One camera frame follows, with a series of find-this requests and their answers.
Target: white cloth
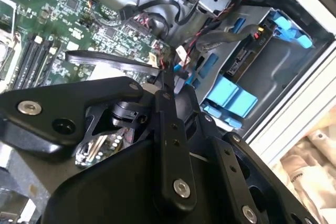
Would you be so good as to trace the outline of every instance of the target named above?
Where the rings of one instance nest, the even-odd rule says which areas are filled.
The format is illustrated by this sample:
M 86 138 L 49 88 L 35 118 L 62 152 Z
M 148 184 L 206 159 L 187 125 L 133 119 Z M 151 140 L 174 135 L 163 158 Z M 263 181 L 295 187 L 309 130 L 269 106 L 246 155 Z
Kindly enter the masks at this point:
M 336 223 L 336 127 L 301 139 L 272 170 L 318 223 Z

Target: black metal arm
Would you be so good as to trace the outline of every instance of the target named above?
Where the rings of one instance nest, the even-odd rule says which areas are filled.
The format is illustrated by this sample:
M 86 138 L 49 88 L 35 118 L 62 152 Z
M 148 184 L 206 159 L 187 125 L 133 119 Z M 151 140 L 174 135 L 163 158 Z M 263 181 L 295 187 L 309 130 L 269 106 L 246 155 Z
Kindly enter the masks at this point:
M 221 135 L 195 92 L 126 77 L 0 95 L 1 141 L 61 162 L 93 136 L 134 144 L 62 183 L 40 223 L 305 223 L 313 217 L 235 133 Z

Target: black screw hole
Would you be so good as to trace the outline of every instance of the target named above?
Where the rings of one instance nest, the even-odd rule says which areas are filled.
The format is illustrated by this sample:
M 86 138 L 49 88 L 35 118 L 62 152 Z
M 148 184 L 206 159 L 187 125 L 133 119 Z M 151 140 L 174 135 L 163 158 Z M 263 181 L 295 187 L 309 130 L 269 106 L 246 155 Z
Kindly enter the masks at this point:
M 141 115 L 138 117 L 138 123 L 145 123 L 147 121 L 146 115 Z
M 231 171 L 233 171 L 234 173 L 237 172 L 236 168 L 234 168 L 232 165 L 230 165 L 230 169 L 231 169 Z
M 54 131 L 62 135 L 71 135 L 76 131 L 76 125 L 69 119 L 59 118 L 52 123 Z
M 177 140 L 177 139 L 174 139 L 174 140 L 173 140 L 173 144 L 174 144 L 175 146 L 177 146 L 177 147 L 180 146 L 180 142 L 179 142 L 179 140 Z

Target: ram slot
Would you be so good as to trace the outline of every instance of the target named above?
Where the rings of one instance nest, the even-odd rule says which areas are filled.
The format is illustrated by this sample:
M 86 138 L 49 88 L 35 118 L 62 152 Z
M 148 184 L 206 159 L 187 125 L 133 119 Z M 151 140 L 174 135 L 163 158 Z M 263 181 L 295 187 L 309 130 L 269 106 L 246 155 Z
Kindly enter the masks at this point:
M 51 46 L 52 43 L 46 40 L 38 47 L 38 50 L 33 57 L 32 63 L 28 70 L 28 74 L 26 76 L 26 79 L 24 80 L 21 89 L 28 89 L 33 87 L 33 83 L 36 82 L 39 73 L 44 68 L 44 62 L 46 57 L 48 57 L 49 49 Z
M 32 65 L 33 58 L 38 50 L 40 44 L 36 41 L 37 36 L 33 34 L 28 35 L 28 45 L 25 47 L 22 59 L 18 66 L 18 73 L 15 76 L 12 89 L 21 89 L 27 77 L 28 71 Z
M 34 87 L 44 86 L 48 80 L 48 77 L 53 69 L 53 64 L 57 58 L 57 54 L 52 55 L 49 59 L 46 60 L 43 66 L 43 70 L 39 78 L 34 83 Z

